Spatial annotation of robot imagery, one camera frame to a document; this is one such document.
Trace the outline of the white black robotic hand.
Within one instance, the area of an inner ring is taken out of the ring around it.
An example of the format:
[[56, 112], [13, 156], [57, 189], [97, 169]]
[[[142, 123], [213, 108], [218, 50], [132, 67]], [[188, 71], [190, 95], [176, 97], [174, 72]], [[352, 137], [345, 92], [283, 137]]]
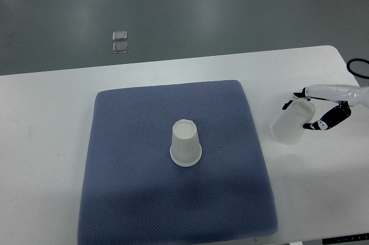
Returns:
[[337, 105], [313, 123], [305, 123], [304, 129], [329, 130], [351, 115], [351, 107], [363, 105], [368, 107], [368, 87], [352, 85], [310, 85], [300, 92], [294, 92], [283, 107], [286, 110], [296, 99], [331, 101]]

